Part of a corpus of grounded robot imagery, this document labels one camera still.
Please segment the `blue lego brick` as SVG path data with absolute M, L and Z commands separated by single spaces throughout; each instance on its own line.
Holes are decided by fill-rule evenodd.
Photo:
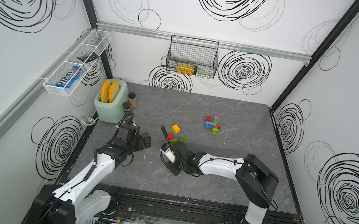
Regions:
M 213 123 L 213 122 L 208 122 L 208 121 L 205 122 L 205 127 L 208 127 L 208 128 L 212 128 L 212 127 L 214 127 L 215 125 L 216 125 L 216 124 Z

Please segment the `orange lego brick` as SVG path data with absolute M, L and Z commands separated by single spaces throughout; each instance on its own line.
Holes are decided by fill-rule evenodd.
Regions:
M 218 130 L 220 130 L 221 124 L 215 124 L 215 126 L 213 126 L 213 127 L 216 128 L 216 129 L 218 129 Z

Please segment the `lime green lego brick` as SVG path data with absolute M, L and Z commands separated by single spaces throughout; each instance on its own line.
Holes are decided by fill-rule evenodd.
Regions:
M 185 137 L 181 137 L 180 141 L 185 144 L 187 142 L 187 139 Z

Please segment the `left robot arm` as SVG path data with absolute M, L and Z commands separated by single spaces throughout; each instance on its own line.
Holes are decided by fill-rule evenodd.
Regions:
M 81 172 L 58 188 L 41 190 L 21 224 L 84 224 L 107 210 L 112 193 L 96 186 L 128 156 L 151 147 L 151 142 L 139 125 L 122 119 L 111 139 L 94 150 L 93 160 Z

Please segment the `long green lego brick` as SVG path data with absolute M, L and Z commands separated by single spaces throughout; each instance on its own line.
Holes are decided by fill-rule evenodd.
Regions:
M 178 142 L 177 139 L 175 139 L 175 138 L 174 138 L 174 139 L 171 139 L 171 143 L 172 143 L 172 144 L 176 144 L 177 142 Z

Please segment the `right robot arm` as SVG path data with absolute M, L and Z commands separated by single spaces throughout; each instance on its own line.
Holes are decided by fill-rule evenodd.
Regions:
M 249 200 L 241 224 L 263 224 L 270 206 L 277 209 L 273 196 L 279 178 L 259 158 L 248 154 L 244 158 L 225 158 L 205 152 L 193 152 L 184 143 L 165 141 L 160 158 L 166 168 L 178 175 L 181 171 L 193 177 L 221 176 L 237 182 Z

